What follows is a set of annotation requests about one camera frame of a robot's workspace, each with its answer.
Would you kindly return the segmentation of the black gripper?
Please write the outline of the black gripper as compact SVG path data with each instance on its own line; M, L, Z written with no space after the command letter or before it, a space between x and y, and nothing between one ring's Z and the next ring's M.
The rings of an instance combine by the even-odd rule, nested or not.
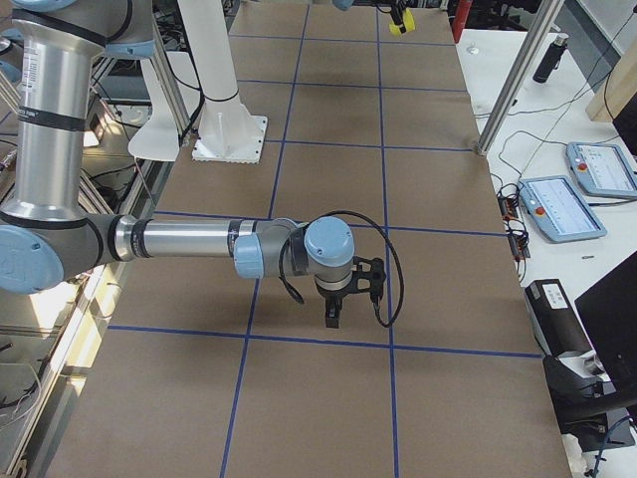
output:
M327 327L339 327L342 299L349 294L349 283L350 280L347 278L337 282L315 278L318 293L325 299L324 320Z

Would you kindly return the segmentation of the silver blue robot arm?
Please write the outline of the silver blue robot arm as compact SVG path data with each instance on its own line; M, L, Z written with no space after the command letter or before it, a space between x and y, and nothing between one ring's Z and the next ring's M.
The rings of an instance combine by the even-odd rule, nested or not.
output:
M346 11L354 5L354 0L331 0L330 3L341 11ZM394 25L400 26L403 24L403 15L407 9L405 1L400 0L387 0L387 1L372 1L371 4L376 7L381 13L388 14L391 17Z
M79 204L90 77L100 56L159 52L148 1L17 1L24 40L16 178L1 208L1 286L34 294L111 262L154 257L230 257L248 279L310 275L334 328L355 292L354 241L335 214L299 224L188 223L90 214Z

